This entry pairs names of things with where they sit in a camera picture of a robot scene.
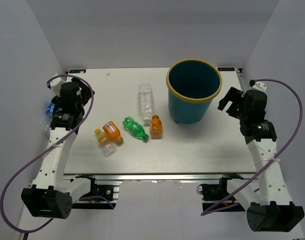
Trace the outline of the blue label water bottle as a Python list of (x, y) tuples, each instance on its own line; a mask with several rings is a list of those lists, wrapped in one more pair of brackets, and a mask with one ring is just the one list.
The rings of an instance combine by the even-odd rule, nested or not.
[(48, 132), (50, 130), (50, 124), (51, 124), (52, 117), (53, 117), (54, 107), (55, 107), (55, 104), (50, 103), (46, 109), (46, 112), (45, 112), (46, 119), (45, 119), (45, 126), (44, 126), (45, 132)]

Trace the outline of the green plastic bottle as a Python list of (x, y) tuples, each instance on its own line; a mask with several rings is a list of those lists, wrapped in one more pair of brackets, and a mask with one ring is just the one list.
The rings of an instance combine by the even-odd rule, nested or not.
[(146, 134), (144, 127), (136, 122), (132, 117), (128, 116), (124, 118), (122, 125), (130, 132), (136, 139), (147, 141), (149, 135)]

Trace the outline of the small orange juice bottle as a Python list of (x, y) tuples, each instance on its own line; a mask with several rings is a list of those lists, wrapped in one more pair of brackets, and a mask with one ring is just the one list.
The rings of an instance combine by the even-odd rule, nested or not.
[(153, 115), (150, 121), (150, 135), (153, 138), (161, 138), (163, 135), (163, 126), (158, 115)]

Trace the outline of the clear plastic water bottle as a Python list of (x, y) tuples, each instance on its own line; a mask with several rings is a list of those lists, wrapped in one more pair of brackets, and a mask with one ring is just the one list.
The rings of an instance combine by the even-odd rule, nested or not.
[(149, 83), (138, 86), (138, 106), (143, 122), (150, 123), (154, 111), (154, 101), (152, 87)]

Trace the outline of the orange bottle with label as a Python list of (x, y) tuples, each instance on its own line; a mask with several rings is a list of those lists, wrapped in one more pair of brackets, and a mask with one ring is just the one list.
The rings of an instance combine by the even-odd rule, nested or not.
[(120, 130), (113, 121), (108, 121), (105, 123), (102, 129), (107, 134), (107, 136), (115, 141), (118, 145), (121, 145), (124, 142)]

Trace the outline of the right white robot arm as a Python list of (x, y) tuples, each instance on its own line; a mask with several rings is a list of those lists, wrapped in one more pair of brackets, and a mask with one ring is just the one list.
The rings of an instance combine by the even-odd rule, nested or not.
[(302, 206), (294, 204), (283, 179), (277, 154), (277, 134), (274, 125), (265, 119), (267, 95), (265, 88), (252, 87), (243, 92), (231, 87), (218, 109), (231, 102), (227, 113), (239, 120), (240, 132), (251, 153), (259, 192), (241, 179), (229, 179), (219, 185), (223, 199), (234, 197), (246, 211), (250, 229), (254, 232), (290, 232), (305, 216)]

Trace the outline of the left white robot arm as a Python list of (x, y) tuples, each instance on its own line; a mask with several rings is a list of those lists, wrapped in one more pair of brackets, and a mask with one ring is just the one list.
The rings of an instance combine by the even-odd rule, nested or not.
[(94, 91), (77, 77), (58, 83), (59, 92), (52, 99), (48, 151), (32, 185), (24, 188), (21, 199), (34, 217), (66, 219), (81, 196), (88, 200), (98, 195), (98, 187), (88, 179), (64, 179), (69, 153), (79, 127), (88, 116), (84, 106), (92, 101)]

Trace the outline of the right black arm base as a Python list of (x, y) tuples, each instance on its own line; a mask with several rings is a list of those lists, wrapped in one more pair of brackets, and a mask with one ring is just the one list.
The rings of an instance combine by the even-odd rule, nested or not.
[[(224, 174), (216, 184), (212, 183), (202, 183), (199, 184), (196, 188), (198, 194), (202, 195), (202, 210), (205, 211), (208, 207), (212, 204), (218, 202), (219, 200), (223, 199), (224, 197), (228, 196), (229, 193), (227, 192), (227, 181), (228, 180), (244, 180), (244, 178), (237, 174), (237, 173), (229, 173)], [(224, 208), (229, 207), (230, 205), (234, 205), (231, 208), (221, 210), (221, 212), (244, 212), (245, 209), (237, 203), (237, 200), (232, 196), (224, 203), (221, 203), (219, 206), (215, 208)]]

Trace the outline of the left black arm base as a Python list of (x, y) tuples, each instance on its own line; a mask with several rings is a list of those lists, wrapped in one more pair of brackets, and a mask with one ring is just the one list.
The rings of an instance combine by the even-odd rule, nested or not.
[(90, 190), (72, 205), (80, 210), (112, 210), (118, 200), (120, 183), (110, 180), (99, 180), (95, 176), (77, 175), (77, 179), (90, 181)]

